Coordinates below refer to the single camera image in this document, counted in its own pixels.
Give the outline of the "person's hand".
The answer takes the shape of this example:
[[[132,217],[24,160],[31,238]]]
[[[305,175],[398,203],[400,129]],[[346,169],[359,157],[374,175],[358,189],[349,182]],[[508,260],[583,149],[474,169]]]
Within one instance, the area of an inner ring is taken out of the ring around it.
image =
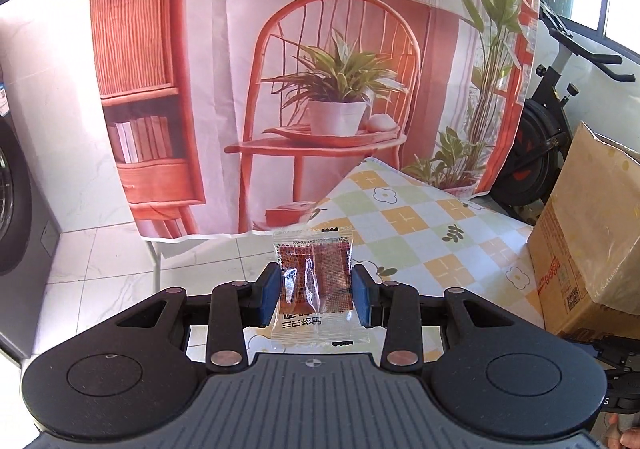
[[[640,449],[639,414],[614,414],[605,416],[606,430],[602,437],[608,449]]]

